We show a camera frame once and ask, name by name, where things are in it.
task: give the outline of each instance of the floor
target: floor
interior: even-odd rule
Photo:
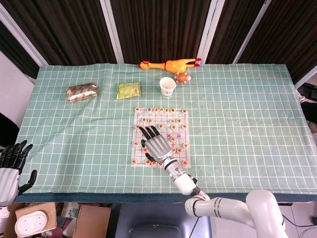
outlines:
[[[296,225],[312,225],[310,216],[317,216],[317,202],[293,203],[292,206],[280,206],[284,216]],[[285,220],[289,238],[317,238],[317,226],[295,227]],[[221,218],[211,218],[212,238],[256,238],[254,229],[243,224]]]

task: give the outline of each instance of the rubber chicken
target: rubber chicken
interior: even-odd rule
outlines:
[[[138,66],[141,69],[149,69],[149,68],[160,68],[172,73],[185,73],[186,69],[189,67],[199,67],[199,62],[201,58],[196,59],[179,59],[179,60],[169,60],[165,63],[150,63],[148,61],[141,62]]]

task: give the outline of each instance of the small orange toy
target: small orange toy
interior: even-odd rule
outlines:
[[[187,81],[190,81],[192,79],[192,76],[188,75],[187,73],[177,72],[174,78],[176,79],[176,83],[186,83]]]

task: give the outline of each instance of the table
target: table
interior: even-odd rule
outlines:
[[[30,193],[179,193],[163,169],[130,166],[134,108],[173,107],[189,110],[188,173],[205,192],[317,194],[317,149],[285,65],[202,65],[189,74],[167,99],[159,79],[172,74],[163,70],[42,66],[17,139],[34,144],[21,184],[37,169]],[[68,86],[92,81],[97,98],[66,101]],[[118,83],[138,81],[141,97],[116,100]]]

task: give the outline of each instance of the white paper cup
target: white paper cup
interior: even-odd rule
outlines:
[[[176,88],[176,83],[173,79],[169,77],[164,77],[159,81],[160,90],[164,97],[170,97]]]

